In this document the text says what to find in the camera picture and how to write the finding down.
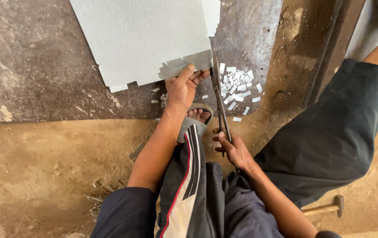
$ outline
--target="dirt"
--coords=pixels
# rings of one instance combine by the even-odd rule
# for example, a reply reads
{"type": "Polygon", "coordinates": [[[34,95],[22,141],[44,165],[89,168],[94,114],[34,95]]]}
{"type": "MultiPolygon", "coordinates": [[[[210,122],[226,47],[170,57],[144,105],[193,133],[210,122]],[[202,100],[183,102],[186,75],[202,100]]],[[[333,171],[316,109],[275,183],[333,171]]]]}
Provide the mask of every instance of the dirt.
{"type": "MultiPolygon", "coordinates": [[[[279,128],[303,111],[302,100],[312,78],[335,0],[284,0],[266,94],[259,109],[229,126],[252,154],[279,128]]],[[[85,120],[0,124],[0,221],[8,237],[88,237],[93,229],[91,203],[83,194],[127,183],[130,154],[146,143],[155,120],[85,120]]],[[[217,126],[214,119],[209,129],[217,126]]],[[[208,161],[224,174],[234,167],[213,151],[212,133],[202,139],[208,161]]],[[[340,234],[378,230],[378,135],[376,155],[366,176],[326,194],[310,207],[346,198],[343,218],[334,213],[310,217],[320,230],[340,234]]]]}

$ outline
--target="hammer head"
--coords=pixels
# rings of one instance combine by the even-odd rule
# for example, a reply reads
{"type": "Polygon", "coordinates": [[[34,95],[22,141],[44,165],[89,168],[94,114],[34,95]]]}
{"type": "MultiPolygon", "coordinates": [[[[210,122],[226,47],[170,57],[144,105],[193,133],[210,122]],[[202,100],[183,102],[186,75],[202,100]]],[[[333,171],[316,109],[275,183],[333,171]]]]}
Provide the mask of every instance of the hammer head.
{"type": "Polygon", "coordinates": [[[343,210],[345,210],[345,197],[342,195],[335,196],[334,204],[339,206],[339,209],[337,210],[337,216],[342,217],[343,210]]]}

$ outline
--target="hammer handle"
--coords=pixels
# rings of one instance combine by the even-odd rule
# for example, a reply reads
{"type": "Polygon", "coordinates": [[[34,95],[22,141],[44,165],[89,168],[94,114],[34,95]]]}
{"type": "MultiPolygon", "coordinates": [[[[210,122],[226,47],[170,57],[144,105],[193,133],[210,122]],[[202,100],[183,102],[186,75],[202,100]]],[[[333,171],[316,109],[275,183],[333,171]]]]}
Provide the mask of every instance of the hammer handle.
{"type": "Polygon", "coordinates": [[[330,206],[325,206],[325,207],[321,207],[321,208],[312,208],[312,209],[308,209],[308,210],[305,210],[305,211],[302,211],[302,212],[304,213],[305,216],[311,216],[311,215],[314,215],[314,214],[321,214],[321,213],[332,212],[332,211],[336,211],[336,210],[339,210],[339,206],[330,205],[330,206]]]}

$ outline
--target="person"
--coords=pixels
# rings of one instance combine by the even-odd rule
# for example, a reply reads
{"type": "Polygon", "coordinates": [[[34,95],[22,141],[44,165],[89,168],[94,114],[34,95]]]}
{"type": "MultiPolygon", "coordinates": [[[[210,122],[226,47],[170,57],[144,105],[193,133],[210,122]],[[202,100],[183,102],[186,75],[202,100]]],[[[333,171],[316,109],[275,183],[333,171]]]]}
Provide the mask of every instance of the person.
{"type": "Polygon", "coordinates": [[[300,208],[325,192],[364,176],[378,131],[378,47],[363,62],[346,60],[316,104],[282,127],[254,157],[242,138],[213,133],[240,170],[224,180],[218,163],[205,163],[197,125],[179,130],[190,117],[205,123],[211,113],[189,110],[196,86],[210,71],[185,68],[166,80],[168,103],[136,159],[126,188],[102,203],[91,237],[335,238],[318,232],[300,208]]]}

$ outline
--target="rubber slide sandal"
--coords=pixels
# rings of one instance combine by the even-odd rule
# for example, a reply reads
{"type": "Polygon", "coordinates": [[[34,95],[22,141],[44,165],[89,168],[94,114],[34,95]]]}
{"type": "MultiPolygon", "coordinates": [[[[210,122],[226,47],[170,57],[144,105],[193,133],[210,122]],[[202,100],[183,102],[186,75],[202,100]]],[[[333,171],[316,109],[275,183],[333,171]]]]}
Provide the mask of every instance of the rubber slide sandal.
{"type": "Polygon", "coordinates": [[[203,111],[207,111],[211,114],[211,116],[207,119],[205,123],[202,123],[198,120],[195,120],[193,118],[186,116],[185,119],[183,119],[182,126],[180,127],[179,136],[177,137],[177,142],[179,143],[185,143],[184,135],[186,131],[188,130],[188,128],[192,125],[197,126],[198,135],[202,137],[205,134],[205,131],[207,130],[207,125],[211,122],[211,119],[213,118],[213,114],[214,114],[213,110],[209,106],[203,103],[192,103],[188,111],[194,110],[194,109],[202,109],[203,111]]]}

